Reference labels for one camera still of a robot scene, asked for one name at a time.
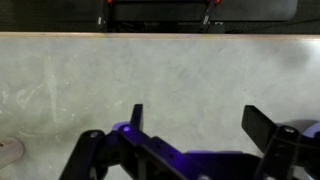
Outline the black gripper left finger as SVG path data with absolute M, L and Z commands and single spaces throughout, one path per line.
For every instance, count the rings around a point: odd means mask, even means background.
M 143 105 L 135 104 L 130 118 L 130 125 L 143 130 Z

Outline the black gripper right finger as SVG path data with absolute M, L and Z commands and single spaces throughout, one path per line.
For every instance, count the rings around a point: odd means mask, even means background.
M 261 152 L 267 149 L 277 125 L 254 105 L 244 107 L 241 127 Z

